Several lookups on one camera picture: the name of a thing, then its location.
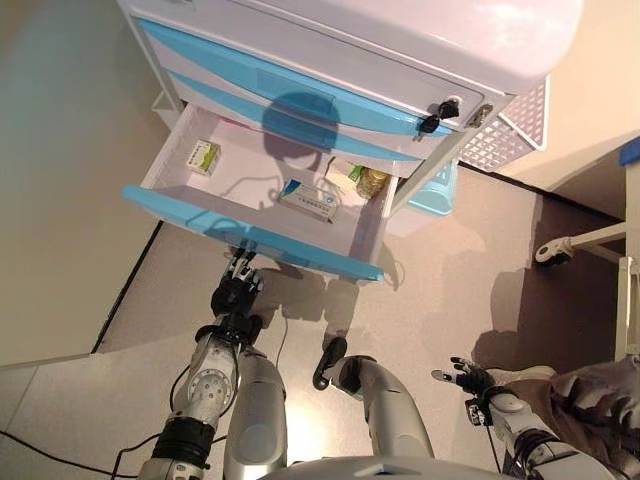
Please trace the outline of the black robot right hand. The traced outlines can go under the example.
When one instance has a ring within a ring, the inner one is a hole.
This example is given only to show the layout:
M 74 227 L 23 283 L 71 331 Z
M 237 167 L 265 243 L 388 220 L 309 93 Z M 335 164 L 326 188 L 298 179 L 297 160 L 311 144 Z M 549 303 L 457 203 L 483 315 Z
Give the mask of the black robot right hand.
M 452 372 L 436 369 L 431 371 L 431 377 L 440 382 L 456 385 L 474 396 L 481 396 L 486 390 L 496 385 L 494 378 L 471 360 L 453 356 L 450 362 L 454 368 Z

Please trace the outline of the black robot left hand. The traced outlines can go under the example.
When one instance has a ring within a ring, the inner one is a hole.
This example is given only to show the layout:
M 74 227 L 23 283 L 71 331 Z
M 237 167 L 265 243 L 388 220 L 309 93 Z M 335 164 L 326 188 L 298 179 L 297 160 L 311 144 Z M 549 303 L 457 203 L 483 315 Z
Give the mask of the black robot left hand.
M 264 288 L 264 278 L 259 269 L 251 266 L 254 251 L 236 249 L 230 257 L 217 288 L 211 296 L 210 307 L 218 318 L 239 314 L 247 317 L 259 293 Z

